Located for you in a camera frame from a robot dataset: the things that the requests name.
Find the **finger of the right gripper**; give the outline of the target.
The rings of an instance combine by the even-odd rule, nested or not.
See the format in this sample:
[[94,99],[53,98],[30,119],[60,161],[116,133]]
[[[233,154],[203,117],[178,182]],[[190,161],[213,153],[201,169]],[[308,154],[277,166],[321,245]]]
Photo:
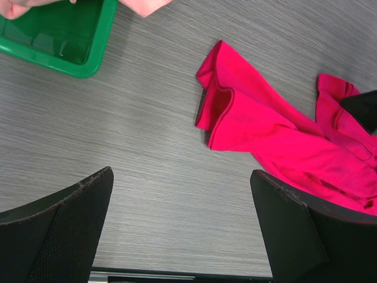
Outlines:
[[340,106],[346,110],[367,133],[376,133],[377,127],[376,90],[344,98]]

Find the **magenta t shirt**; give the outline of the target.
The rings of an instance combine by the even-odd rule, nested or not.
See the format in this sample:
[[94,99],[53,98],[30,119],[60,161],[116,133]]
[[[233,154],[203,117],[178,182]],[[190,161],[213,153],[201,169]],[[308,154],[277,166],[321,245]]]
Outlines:
[[213,47],[196,77],[206,94],[196,126],[210,133],[210,149],[248,152],[295,188],[376,215],[376,137],[340,106],[359,94],[353,84],[320,74],[310,119],[225,41]]

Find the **green plastic bin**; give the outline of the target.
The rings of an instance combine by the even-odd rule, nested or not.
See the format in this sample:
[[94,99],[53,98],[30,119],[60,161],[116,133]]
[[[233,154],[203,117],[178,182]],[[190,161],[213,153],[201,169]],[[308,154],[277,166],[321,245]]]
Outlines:
[[76,78],[101,66],[117,1],[54,2],[1,18],[1,52]]

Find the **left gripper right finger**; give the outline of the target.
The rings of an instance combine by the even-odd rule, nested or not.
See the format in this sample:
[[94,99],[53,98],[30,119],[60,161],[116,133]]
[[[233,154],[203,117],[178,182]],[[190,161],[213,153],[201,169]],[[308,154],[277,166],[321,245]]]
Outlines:
[[262,170],[250,186],[274,282],[376,282],[376,216]]

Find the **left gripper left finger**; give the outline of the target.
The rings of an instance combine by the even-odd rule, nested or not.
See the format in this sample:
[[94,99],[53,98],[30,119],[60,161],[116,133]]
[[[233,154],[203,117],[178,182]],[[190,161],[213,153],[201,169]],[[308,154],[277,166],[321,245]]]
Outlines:
[[113,184],[105,167],[1,212],[1,282],[88,282]]

